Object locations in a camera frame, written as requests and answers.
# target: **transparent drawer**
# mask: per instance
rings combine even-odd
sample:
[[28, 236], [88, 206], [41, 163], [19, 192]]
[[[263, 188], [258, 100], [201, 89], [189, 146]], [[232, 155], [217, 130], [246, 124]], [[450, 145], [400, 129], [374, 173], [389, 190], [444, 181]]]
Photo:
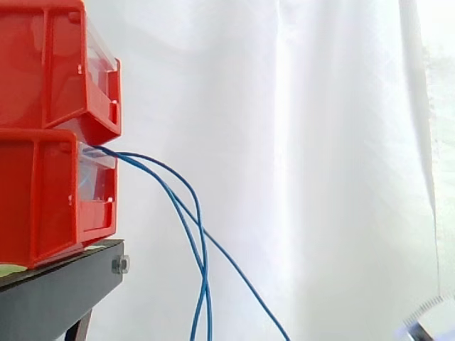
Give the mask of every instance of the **transparent drawer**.
[[117, 61], [89, 18], [87, 18], [87, 54], [88, 72], [92, 81], [109, 97], [108, 74], [117, 71]]
[[112, 201], [107, 189], [109, 172], [117, 160], [103, 152], [79, 143], [78, 195], [81, 201]]

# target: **curtain fold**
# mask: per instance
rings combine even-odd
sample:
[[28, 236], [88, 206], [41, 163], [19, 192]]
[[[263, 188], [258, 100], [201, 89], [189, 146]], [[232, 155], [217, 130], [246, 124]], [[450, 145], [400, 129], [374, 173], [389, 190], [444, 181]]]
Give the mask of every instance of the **curtain fold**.
[[[124, 66], [124, 136], [112, 148], [190, 180], [205, 227], [292, 340], [393, 340], [439, 293], [435, 237], [448, 232], [435, 232], [434, 217], [451, 212], [438, 201], [451, 178], [436, 178], [432, 155], [434, 130], [451, 120], [430, 135], [415, 3], [111, 2], [107, 16], [87, 0]], [[449, 176], [447, 160], [438, 172]], [[158, 187], [121, 171], [119, 237], [132, 272], [95, 311], [91, 337], [184, 340], [200, 285], [188, 243]], [[453, 248], [438, 245], [445, 291]], [[214, 340], [280, 340], [209, 251]], [[204, 340], [205, 318], [200, 328]]]

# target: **white fabric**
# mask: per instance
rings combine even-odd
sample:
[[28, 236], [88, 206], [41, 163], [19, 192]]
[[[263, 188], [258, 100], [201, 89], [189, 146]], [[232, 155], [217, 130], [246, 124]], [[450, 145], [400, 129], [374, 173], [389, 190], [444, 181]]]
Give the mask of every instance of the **white fabric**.
[[[87, 0], [87, 7], [123, 62], [124, 135], [111, 147], [159, 158], [190, 180], [205, 227], [292, 340], [393, 340], [401, 322], [439, 294], [435, 236], [441, 289], [453, 289], [451, 159], [432, 172], [432, 148], [449, 153], [453, 144], [431, 145], [440, 140], [429, 134], [421, 96], [413, 1]], [[453, 87], [444, 89], [451, 95]], [[434, 112], [447, 105], [433, 103]], [[432, 129], [452, 141], [446, 108]], [[88, 340], [187, 340], [200, 276], [183, 228], [138, 170], [122, 165], [119, 196], [118, 237], [132, 270], [95, 309]], [[444, 235], [435, 233], [434, 210], [446, 213], [437, 222]], [[209, 251], [214, 340], [282, 340], [228, 263]]]

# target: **blue cable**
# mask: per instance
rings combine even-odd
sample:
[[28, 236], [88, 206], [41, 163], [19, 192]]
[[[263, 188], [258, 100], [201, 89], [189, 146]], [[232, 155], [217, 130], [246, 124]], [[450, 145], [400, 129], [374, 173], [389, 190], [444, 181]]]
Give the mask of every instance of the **blue cable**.
[[[208, 260], [207, 260], [207, 246], [206, 246], [206, 243], [205, 243], [204, 231], [203, 231], [203, 226], [202, 226], [202, 217], [201, 217], [201, 213], [200, 213], [200, 203], [199, 203], [198, 195], [196, 194], [196, 192], [193, 189], [193, 187], [189, 184], [189, 182], [182, 175], [180, 175], [177, 171], [175, 171], [174, 169], [172, 169], [171, 167], [169, 167], [165, 163], [162, 163], [161, 161], [158, 161], [158, 160], [156, 160], [154, 158], [150, 158], [148, 156], [137, 154], [137, 153], [118, 153], [118, 154], [130, 157], [130, 158], [142, 158], [144, 160], [147, 160], [147, 161], [150, 161], [152, 163], [155, 163], [156, 165], [166, 169], [168, 172], [170, 172], [174, 176], [176, 176], [188, 188], [188, 190], [191, 193], [191, 196], [193, 197], [194, 203], [196, 205], [196, 215], [197, 215], [198, 219], [197, 219], [197, 222], [195, 222], [195, 223], [198, 225], [198, 228], [199, 228], [200, 242], [202, 244], [202, 249], [203, 249], [203, 263], [207, 264], [207, 262], [208, 262]], [[203, 281], [202, 287], [200, 289], [200, 295], [199, 295], [199, 299], [198, 299], [198, 304], [196, 306], [196, 311], [195, 311], [194, 317], [193, 317], [193, 325], [191, 327], [191, 339], [192, 340], [196, 336], [196, 330], [198, 329], [199, 315], [200, 315], [200, 310], [201, 310], [202, 304], [203, 304], [204, 294], [205, 294], [205, 297], [207, 299], [207, 316], [209, 317], [209, 316], [211, 316], [212, 307], [211, 307], [211, 299], [210, 299], [210, 289], [208, 287], [208, 279], [207, 278], [205, 278], [205, 280]], [[211, 317], [210, 317], [210, 320], [208, 318], [207, 324], [208, 324], [208, 328], [210, 328], [210, 340], [211, 340], [211, 338], [212, 338], [212, 328], [213, 328], [212, 318]]]
[[103, 151], [105, 154], [107, 154], [109, 156], [113, 156], [115, 158], [119, 158], [120, 160], [123, 160], [123, 161], [129, 163], [130, 165], [132, 165], [132, 166], [134, 166], [136, 168], [139, 168], [142, 171], [144, 171], [144, 172], [148, 173], [149, 175], [153, 176], [160, 183], [160, 185], [163, 187], [163, 189], [166, 191], [166, 193], [170, 197], [174, 207], [176, 208], [178, 216], [180, 217], [180, 219], [182, 221], [183, 227], [185, 228], [186, 234], [188, 236], [188, 240], [190, 241], [191, 249], [193, 250], [194, 257], [196, 258], [196, 262], [198, 263], [198, 267], [199, 267], [199, 269], [200, 269], [200, 271], [201, 271], [201, 273], [203, 275], [203, 287], [201, 288], [201, 294], [202, 295], [205, 294], [206, 297], [207, 297], [208, 340], [211, 341], [212, 340], [212, 311], [211, 311], [210, 289], [209, 289], [209, 286], [208, 286], [208, 267], [206, 266], [206, 264], [203, 264], [201, 262], [201, 260], [200, 260], [200, 257], [199, 257], [199, 254], [198, 254], [198, 250], [197, 250], [197, 247], [196, 247], [196, 243], [194, 242], [193, 235], [191, 234], [191, 231], [190, 231], [190, 229], [189, 229], [189, 227], [188, 227], [188, 225], [186, 223], [185, 217], [183, 216], [183, 213], [181, 212], [180, 207], [178, 206], [178, 202], [176, 201], [175, 193], [167, 186], [167, 184], [155, 172], [153, 172], [152, 170], [147, 168], [144, 164], [134, 160], [133, 158], [130, 158], [128, 156], [124, 156], [124, 155], [122, 155], [120, 153], [116, 153], [116, 152], [111, 151], [108, 148], [105, 148], [105, 147], [102, 147], [102, 146], [96, 146], [95, 148]]
[[[196, 194], [194, 193], [194, 190], [191, 188], [191, 186], [188, 184], [188, 182], [186, 182], [186, 180], [180, 175], [178, 174], [174, 169], [172, 169], [171, 167], [167, 166], [165, 163], [162, 163], [154, 158], [150, 158], [148, 156], [144, 156], [144, 155], [141, 155], [141, 154], [136, 154], [136, 153], [120, 153], [120, 155], [123, 155], [123, 156], [131, 156], [131, 157], [135, 157], [135, 158], [143, 158], [144, 160], [148, 160], [152, 163], [155, 163], [156, 165], [158, 166], [161, 166], [162, 168], [165, 168], [166, 170], [170, 171], [171, 173], [173, 173], [178, 179], [180, 179], [183, 183], [185, 183], [185, 185], [188, 187], [188, 189], [190, 189], [191, 191], [191, 194], [193, 195], [193, 197], [196, 196]], [[200, 222], [200, 220], [197, 220], [193, 214], [191, 213], [191, 211], [185, 206], [185, 204], [181, 201], [181, 199], [177, 196], [177, 194], [175, 194], [174, 192], [172, 192], [173, 196], [175, 197], [177, 203], [183, 208], [183, 210], [186, 212], [186, 214], [191, 218], [191, 220], [193, 220], [193, 222], [195, 222], [198, 226], [198, 222]], [[260, 294], [257, 292], [257, 290], [255, 289], [255, 287], [252, 285], [252, 283], [250, 282], [250, 280], [248, 279], [248, 277], [243, 273], [242, 269], [238, 266], [238, 264], [235, 262], [235, 260], [229, 255], [229, 253], [207, 232], [206, 229], [203, 229], [203, 233], [206, 235], [207, 238], [209, 238], [209, 240], [218, 248], [218, 250], [226, 257], [226, 259], [231, 263], [231, 265], [234, 267], [234, 269], [238, 272], [238, 274], [240, 275], [240, 277], [242, 278], [242, 280], [245, 282], [245, 284], [247, 284], [248, 288], [251, 290], [252, 294], [255, 296], [256, 300], [259, 302], [259, 304], [262, 306], [262, 308], [264, 309], [264, 311], [268, 314], [268, 316], [270, 317], [270, 319], [273, 321], [273, 323], [277, 326], [277, 328], [279, 329], [280, 333], [283, 335], [284, 339], [286, 341], [290, 341], [290, 338], [289, 336], [287, 335], [286, 333], [286, 330], [283, 328], [283, 326], [281, 325], [281, 323], [277, 320], [277, 318], [274, 316], [273, 312], [269, 309], [269, 307], [267, 306], [267, 304], [264, 302], [264, 300], [261, 298]]]

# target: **white backdrop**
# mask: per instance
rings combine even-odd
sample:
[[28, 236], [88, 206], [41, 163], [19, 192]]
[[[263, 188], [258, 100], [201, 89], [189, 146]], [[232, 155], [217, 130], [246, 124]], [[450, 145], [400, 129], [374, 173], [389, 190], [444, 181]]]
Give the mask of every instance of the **white backdrop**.
[[[87, 7], [123, 62], [124, 135], [111, 147], [190, 180], [205, 227], [292, 340], [392, 340], [423, 301], [452, 290], [444, 212], [454, 194], [443, 188], [455, 184], [453, 163], [432, 157], [438, 104], [415, 1]], [[446, 220], [435, 225], [434, 212]], [[125, 165], [118, 237], [132, 270], [95, 309], [88, 340], [187, 340], [197, 267], [169, 200]], [[212, 247], [209, 256], [214, 340], [281, 340], [228, 263]], [[200, 326], [204, 340], [205, 316]]]

